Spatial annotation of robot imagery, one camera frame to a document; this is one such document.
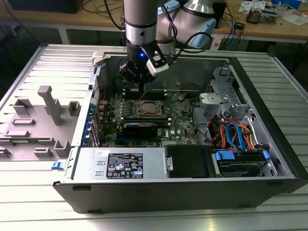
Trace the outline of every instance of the power supply label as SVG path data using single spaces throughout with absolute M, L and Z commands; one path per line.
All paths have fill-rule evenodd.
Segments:
M 110 153 L 108 156 L 107 178 L 143 178 L 142 153 Z

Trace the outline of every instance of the gray plastic cylinder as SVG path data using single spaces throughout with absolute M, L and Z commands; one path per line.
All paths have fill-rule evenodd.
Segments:
M 159 0 L 124 0 L 125 21 L 138 26 L 157 21 Z

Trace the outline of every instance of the white sticker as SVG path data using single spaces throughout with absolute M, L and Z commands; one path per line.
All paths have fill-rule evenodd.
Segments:
M 110 150 L 96 150 L 95 156 L 105 156 L 110 153 Z

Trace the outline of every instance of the black cable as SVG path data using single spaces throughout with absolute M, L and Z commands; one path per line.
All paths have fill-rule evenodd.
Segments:
M 205 139 L 206 139 L 208 142 L 211 142 L 211 140 L 210 140 L 202 131 L 200 131 L 200 130 L 197 128 L 197 126 L 196 126 L 196 124 L 194 123 L 194 120 L 193 120 L 193 111 L 194 111 L 194 108 L 196 107 L 196 103 L 197 103 L 198 99 L 194 102 L 194 105 L 193 105 L 193 108 L 192 108 L 192 124 L 193 124 L 193 126 L 195 127 L 195 129 L 197 130 L 197 132 L 199 132 L 202 136 L 204 136 Z
M 119 30 L 122 30 L 122 27 L 120 27 L 118 24 L 116 24 L 115 20 L 113 19 L 112 15 L 110 13 L 108 4 L 107 4 L 107 0 L 104 0 L 104 3 L 105 3 L 105 7 L 106 7 L 106 10 L 107 10 L 107 13 L 108 13 L 109 18 L 111 19 L 112 23 L 116 26 L 116 28 L 118 28 Z
M 12 41 L 12 40 L 14 39 L 14 37 L 12 37 L 10 34 L 7 34 L 6 31 L 5 31 L 2 27 L 0 27 L 0 29 L 1 29 L 1 31 L 2 31 L 6 36 L 9 36 L 9 37 L 10 37 L 8 41 L 11 42 L 11 45 L 12 45 L 13 47 L 21 48 L 21 49 L 23 49 L 24 51 L 26 51 L 26 52 L 30 53 L 31 55 L 33 55 L 34 52 L 28 50 L 27 48 L 24 48 L 24 47 L 22 47 L 22 46 L 20 46 L 20 45 L 15 45 L 15 44 L 13 43 L 13 41 Z
M 208 44 L 204 49 L 202 49 L 202 50 L 200 50 L 200 51 L 185 51 L 185 50 L 184 50 L 184 47 L 186 47 L 186 46 L 188 45 L 188 43 L 189 43 L 194 37 L 196 37 L 197 35 L 206 35 L 206 36 L 208 36 L 209 39 L 210 39 L 209 44 Z M 201 52 L 204 52 L 204 51 L 208 50 L 208 49 L 211 47 L 212 41 L 213 41 L 212 37 L 211 37 L 208 33 L 206 33 L 206 32 L 198 32 L 198 33 L 193 34 L 193 35 L 190 36 L 189 39 L 185 42 L 184 46 L 180 48 L 179 53 L 177 53 L 177 54 L 174 56 L 174 60 L 173 60 L 173 61 L 176 61 L 176 59 L 181 55 L 181 53 L 182 53 L 183 51 L 186 52 L 186 53 L 198 54 L 198 53 L 201 53 Z
M 6 10 L 9 12 L 9 14 L 12 16 L 12 18 L 16 21 L 16 22 L 18 22 L 25 30 L 26 30 L 26 32 L 35 40 L 35 42 L 37 43 L 37 44 L 39 44 L 39 41 L 24 27 L 24 25 L 11 13 L 11 11 L 9 10 L 9 8 L 8 8 L 8 6 L 6 5 L 6 3 L 5 3 L 5 0 L 2 0 L 2 2 L 3 2 L 3 4 L 4 4 L 4 6 L 5 6 L 5 8 L 6 8 Z
M 85 3 L 83 3 L 83 4 L 82 4 L 82 9 L 85 10 L 86 12 L 89 12 L 89 13 L 107 13 L 107 11 L 100 11 L 100 10 L 99 10 L 100 7 L 103 7 L 103 6 L 105 6 L 105 5 L 100 5 L 100 6 L 98 6 L 97 9 L 95 9 L 96 11 L 87 10 L 87 9 L 85 8 L 85 6 L 86 6 L 86 4 L 88 4 L 88 3 L 91 2 L 91 1 L 93 1 L 93 0 L 88 0 L 88 1 L 86 1 Z M 114 11 L 114 10 L 119 9 L 119 8 L 121 8 L 121 7 L 123 7 L 123 6 L 115 7 L 115 8 L 113 8 L 113 9 L 109 10 L 109 11 Z
M 230 8 L 229 8 L 228 6 L 226 6 L 226 7 L 227 7 L 229 13 L 224 13 L 224 14 L 230 16 L 231 19 L 229 19 L 229 18 L 227 18 L 227 17 L 225 17 L 225 18 L 223 18 L 223 19 L 225 19 L 225 20 L 227 20 L 227 19 L 230 20 L 231 23 L 233 24 L 233 27 L 234 27 L 235 24 L 236 24 L 236 20 L 235 20 L 234 16 L 232 16 L 231 11 L 230 11 Z M 228 39 L 229 39 L 230 35 L 231 35 L 232 32 L 233 32 L 232 28 L 230 28 L 230 29 L 231 29 L 231 30 L 230 30 L 230 33 L 228 34 L 228 37 L 227 37 L 226 40 L 221 44 L 221 47 L 220 47 L 218 50 L 221 50 L 224 46 L 225 46 L 225 49 L 227 48 Z
M 202 91 L 202 90 L 200 89 L 200 87 L 198 87 L 198 85 L 196 85 L 196 84 L 194 84 L 194 83 L 190 83 L 190 82 L 189 82 L 189 83 L 184 83 L 184 84 L 181 86 L 180 91 L 183 90 L 184 87 L 187 86 L 187 85 L 193 85 L 193 86 L 195 86 L 199 91 Z
M 177 27 L 174 25 L 172 18 L 167 10 L 167 8 L 165 7 L 165 5 L 161 6 L 162 12 L 164 14 L 164 16 L 166 17 L 166 19 L 169 21 L 169 23 L 171 24 L 172 27 L 172 31 L 173 31 L 173 37 L 172 38 L 168 38 L 168 39 L 163 39 L 163 40 L 159 40 L 157 41 L 157 43 L 169 43 L 172 42 L 172 40 L 175 40 L 175 42 L 177 43 L 177 35 L 178 35 L 178 29 Z
M 303 51 L 303 53 L 305 52 L 305 47 L 307 46 L 307 44 L 308 44 L 308 40 L 307 40 L 307 42 L 305 43 L 305 45 L 303 46 L 303 48 L 301 49 L 301 50 Z

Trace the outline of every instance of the wire bundle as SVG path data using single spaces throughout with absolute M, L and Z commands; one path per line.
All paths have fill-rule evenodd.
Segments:
M 225 47 L 225 49 L 229 50 L 230 47 L 235 46 L 235 45 L 237 45 L 237 47 L 236 47 L 236 49 L 237 49 L 238 46 L 239 46 L 239 44 L 240 44 L 240 42 L 241 42 L 241 38 L 242 38 L 242 34 L 243 34 L 243 30 L 238 29 L 239 32 L 240 32 L 240 35 L 239 35 L 237 38 L 235 38 L 235 32 L 236 32 L 236 31 L 235 31 L 235 30 L 236 30 L 235 24 L 236 24 L 236 19 L 234 18 L 234 16 L 232 16 L 229 7 L 226 6 L 226 8 L 227 8 L 227 10 L 229 11 L 229 13 L 224 13 L 224 17 L 222 17 L 222 19 L 225 20 L 225 21 L 227 21 L 227 22 L 231 25 L 231 26 L 229 26 L 229 24 L 227 24 L 231 31 L 230 31 L 230 33 L 228 34 L 228 37 L 226 38 L 226 40 L 221 44 L 221 47 L 220 47 L 218 50 L 221 50 L 223 47 Z M 227 43 L 227 42 L 228 42 L 228 39 L 229 39 L 229 37 L 230 37 L 231 34 L 232 34 L 231 41 L 230 41 L 229 43 Z
M 244 124 L 241 124 L 238 121 L 233 120 L 233 119 L 229 119 L 229 118 L 221 118 L 220 120 L 215 120 L 214 117 L 211 117 L 206 127 L 208 128 L 209 125 L 213 122 L 219 123 L 220 133 L 218 133 L 211 140 L 212 145 L 215 145 L 215 146 L 220 147 L 222 149 L 228 149 L 228 150 L 236 151 L 235 148 L 232 147 L 231 142 L 229 142 L 230 145 L 228 145 L 227 135 L 226 135 L 226 129 L 227 129 L 228 125 L 229 124 L 235 124 L 236 126 L 240 127 L 242 130 L 244 130 L 243 134 L 240 134 L 240 135 L 243 136 L 244 140 L 246 141 L 248 150 L 256 150 L 256 148 L 253 144 L 253 140 L 252 140 L 253 131 L 251 131 L 249 128 L 247 128 Z M 236 133 L 236 136 L 237 137 L 234 137 L 233 140 L 237 139 L 239 134 Z M 221 141 L 215 142 L 219 137 L 221 137 Z

